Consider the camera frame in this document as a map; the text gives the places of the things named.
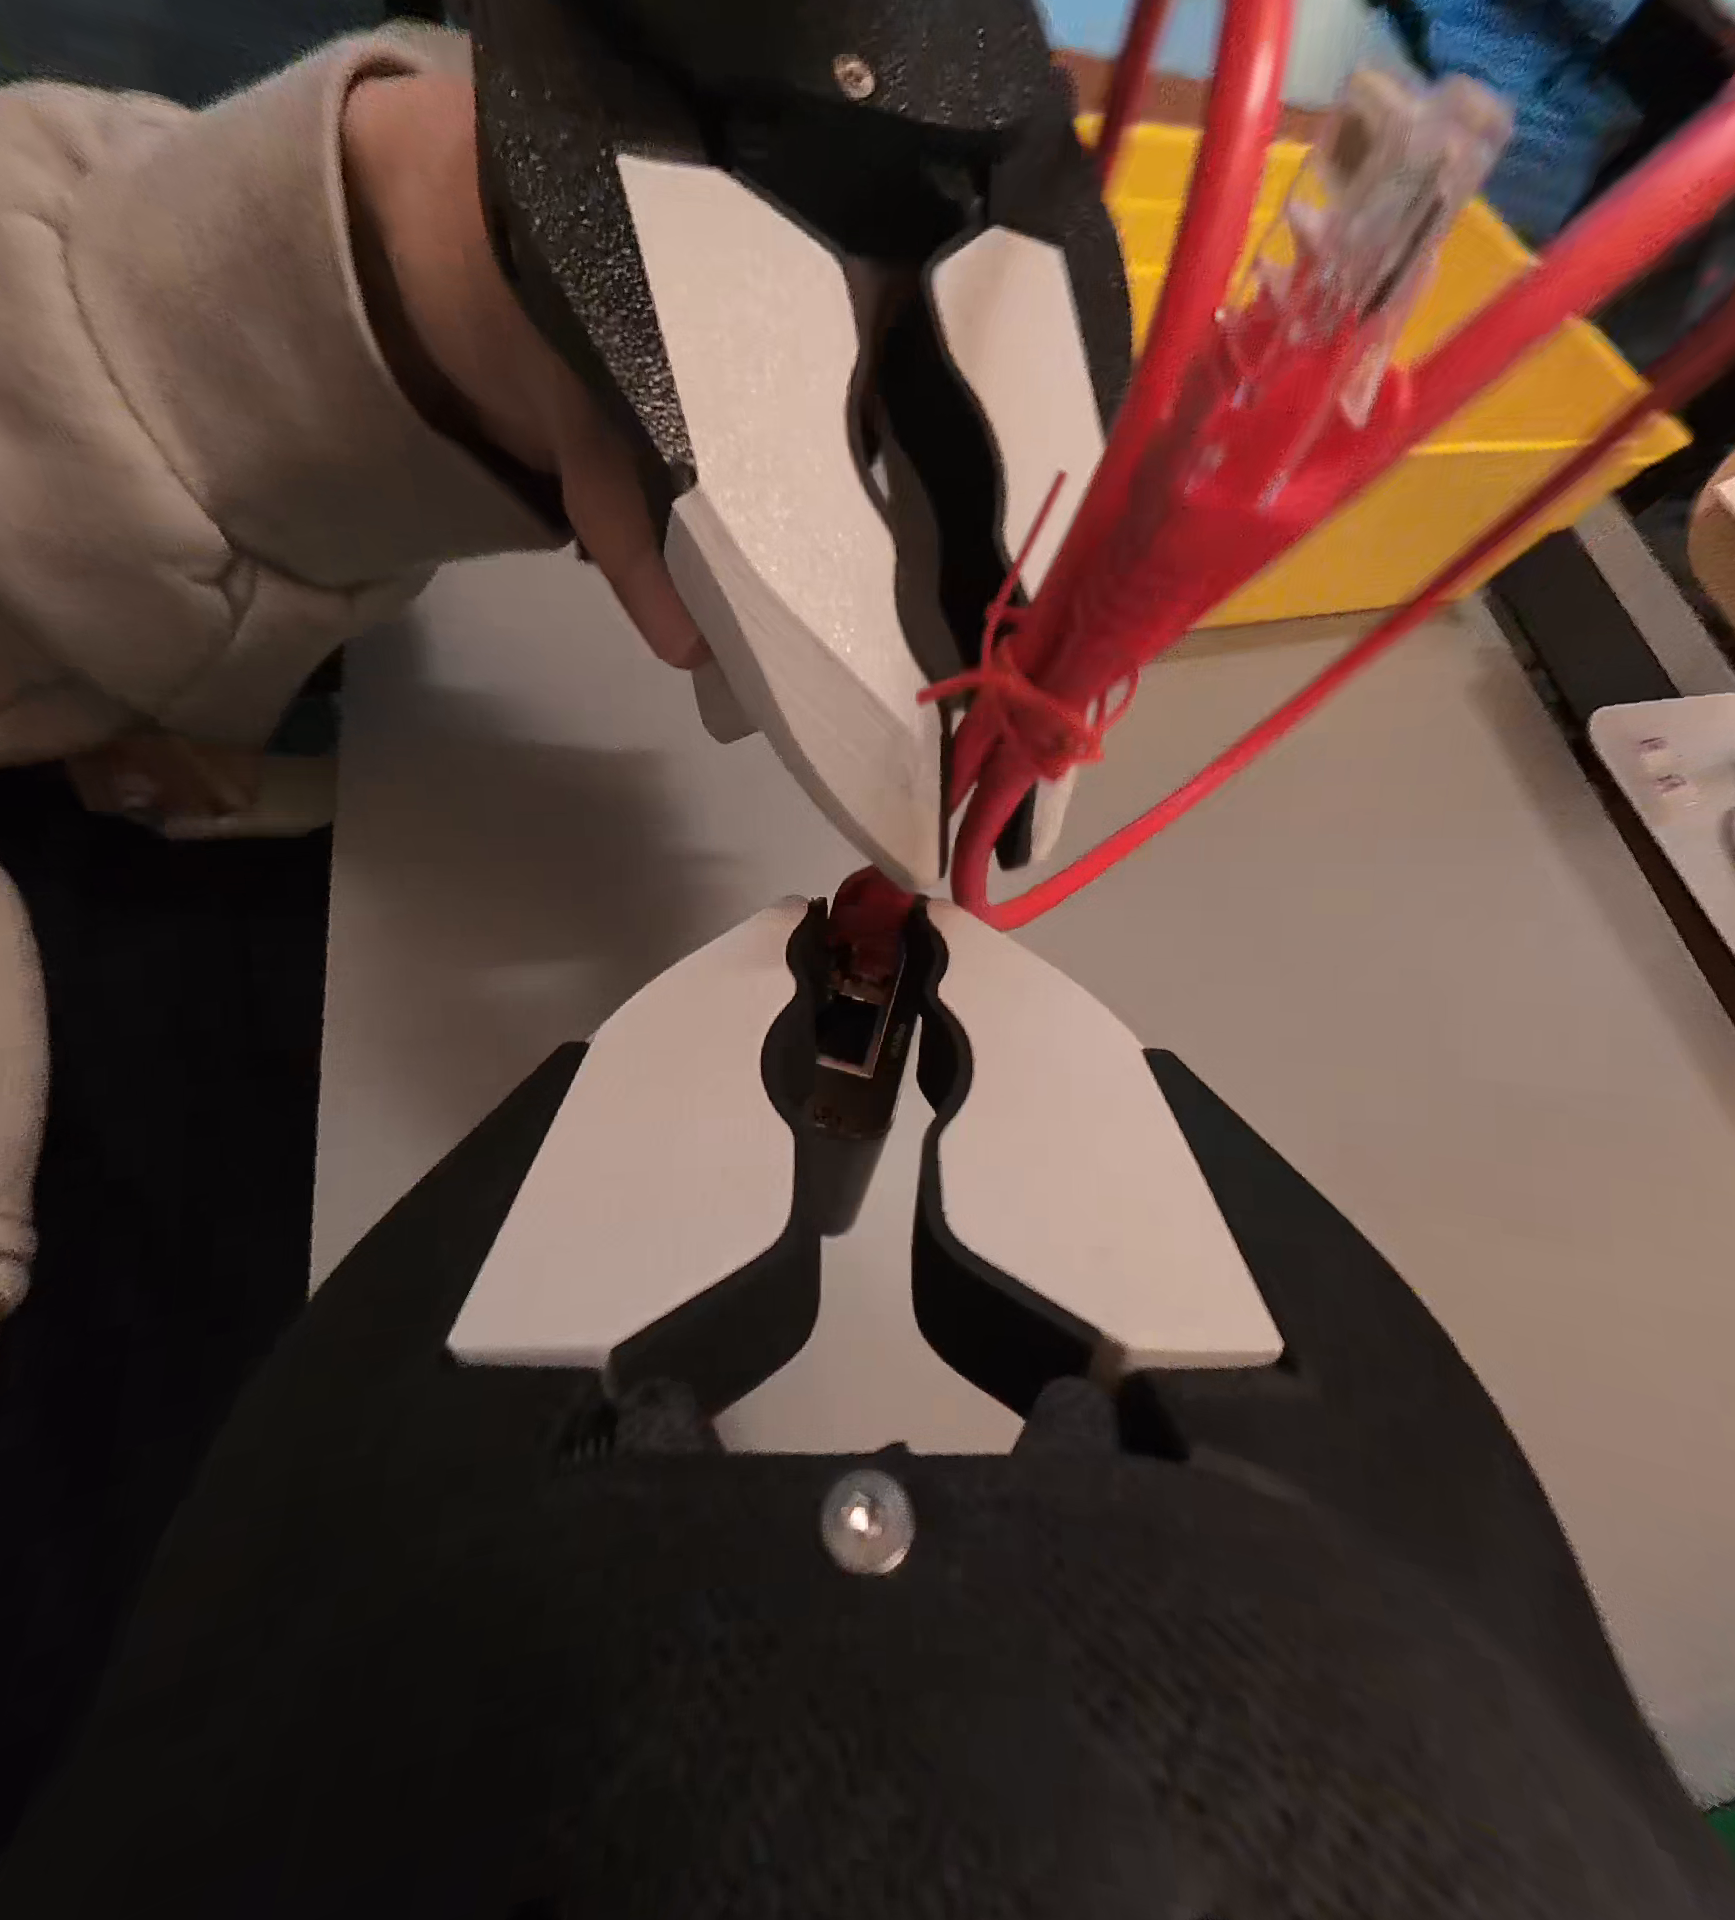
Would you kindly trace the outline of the person's left forearm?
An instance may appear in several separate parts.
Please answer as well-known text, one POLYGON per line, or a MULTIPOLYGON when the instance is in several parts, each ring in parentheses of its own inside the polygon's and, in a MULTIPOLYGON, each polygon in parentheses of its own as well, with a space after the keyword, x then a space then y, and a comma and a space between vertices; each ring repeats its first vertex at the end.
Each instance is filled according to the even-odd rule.
POLYGON ((158 726, 263 748, 448 563, 568 541, 548 482, 406 397, 354 263, 345 36, 206 110, 0 88, 0 770, 158 726))

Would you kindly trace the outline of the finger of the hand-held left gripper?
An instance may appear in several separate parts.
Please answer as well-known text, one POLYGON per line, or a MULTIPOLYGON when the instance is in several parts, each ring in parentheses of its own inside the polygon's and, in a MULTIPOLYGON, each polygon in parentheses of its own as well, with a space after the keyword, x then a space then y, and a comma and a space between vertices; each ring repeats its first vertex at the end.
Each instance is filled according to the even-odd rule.
POLYGON ((711 165, 618 171, 690 434, 666 565, 744 722, 868 863, 946 876, 942 726, 920 704, 896 543, 851 434, 840 261, 711 165))
POLYGON ((951 737, 929 687, 975 668, 994 602, 1046 580, 1105 445, 1070 265, 1009 226, 887 295, 868 348, 868 844, 942 876, 951 737))

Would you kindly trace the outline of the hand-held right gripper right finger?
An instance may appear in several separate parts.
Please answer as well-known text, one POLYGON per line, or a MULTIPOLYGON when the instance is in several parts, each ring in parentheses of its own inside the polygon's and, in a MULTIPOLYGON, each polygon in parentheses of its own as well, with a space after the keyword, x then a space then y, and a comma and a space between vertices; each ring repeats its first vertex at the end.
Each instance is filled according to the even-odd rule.
POLYGON ((912 929, 924 1142, 918 1329, 1029 1414, 1053 1381, 1256 1369, 1284 1338, 1134 1033, 946 901, 912 929))

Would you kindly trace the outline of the person's left hand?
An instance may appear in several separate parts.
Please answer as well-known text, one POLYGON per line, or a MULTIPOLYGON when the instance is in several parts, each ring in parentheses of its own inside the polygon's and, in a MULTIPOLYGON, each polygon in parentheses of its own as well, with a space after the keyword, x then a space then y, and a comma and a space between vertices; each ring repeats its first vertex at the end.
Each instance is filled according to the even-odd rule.
POLYGON ((472 82, 426 71, 354 84, 341 158, 356 276, 404 395, 437 432, 491 456, 496 476, 544 482, 648 650, 679 670, 707 665, 631 445, 546 345, 496 261, 472 82))

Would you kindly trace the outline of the yellow plastic bin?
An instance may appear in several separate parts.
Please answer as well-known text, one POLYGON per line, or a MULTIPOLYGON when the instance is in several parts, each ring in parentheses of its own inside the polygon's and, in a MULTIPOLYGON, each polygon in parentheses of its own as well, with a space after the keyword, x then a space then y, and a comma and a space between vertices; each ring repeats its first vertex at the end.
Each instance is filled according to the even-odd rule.
MULTIPOLYGON (((1168 274, 1197 149, 1201 130, 1134 128, 1123 139, 1105 200, 1120 236, 1136 356, 1168 274)), ((1249 245, 1279 212, 1306 156, 1308 145, 1297 141, 1277 141, 1269 149, 1249 245)), ((1532 265, 1534 256, 1495 212, 1486 202, 1471 202, 1441 249, 1434 280, 1410 313, 1397 367, 1417 369, 1532 265)), ((1547 482, 1641 389, 1639 374, 1599 328, 1569 323, 1332 520, 1205 615, 1197 633, 1397 607, 1547 482)), ((1687 445, 1689 435, 1678 421, 1650 421, 1543 520, 1519 535, 1495 567, 1573 524, 1610 493, 1687 445)))

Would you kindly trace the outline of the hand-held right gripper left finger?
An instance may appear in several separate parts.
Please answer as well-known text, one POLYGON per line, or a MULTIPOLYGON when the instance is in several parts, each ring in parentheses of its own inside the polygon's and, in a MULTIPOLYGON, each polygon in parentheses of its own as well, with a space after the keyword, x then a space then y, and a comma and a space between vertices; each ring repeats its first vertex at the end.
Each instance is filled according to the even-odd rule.
POLYGON ((822 1303, 790 1098, 811 1016, 809 900, 661 974, 589 1048, 448 1332, 470 1368, 674 1382, 727 1412, 787 1368, 822 1303))

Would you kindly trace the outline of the black ethernet splitter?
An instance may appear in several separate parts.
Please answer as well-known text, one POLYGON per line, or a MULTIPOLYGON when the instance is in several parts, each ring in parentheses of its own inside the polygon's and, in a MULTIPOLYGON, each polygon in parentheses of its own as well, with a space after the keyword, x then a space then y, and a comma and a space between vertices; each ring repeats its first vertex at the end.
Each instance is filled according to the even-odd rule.
POLYGON ((892 1133, 914 1031, 905 974, 903 959, 879 977, 833 972, 816 1011, 807 1190, 825 1240, 855 1229, 892 1133))

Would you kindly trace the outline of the dark cloth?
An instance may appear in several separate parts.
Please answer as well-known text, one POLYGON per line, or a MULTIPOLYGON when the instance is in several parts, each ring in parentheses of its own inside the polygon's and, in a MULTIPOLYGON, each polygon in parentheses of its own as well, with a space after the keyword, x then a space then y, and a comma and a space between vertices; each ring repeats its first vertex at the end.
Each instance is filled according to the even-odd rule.
POLYGON ((0 772, 39 940, 39 1257, 0 1336, 0 1858, 309 1283, 333 831, 169 842, 0 772))

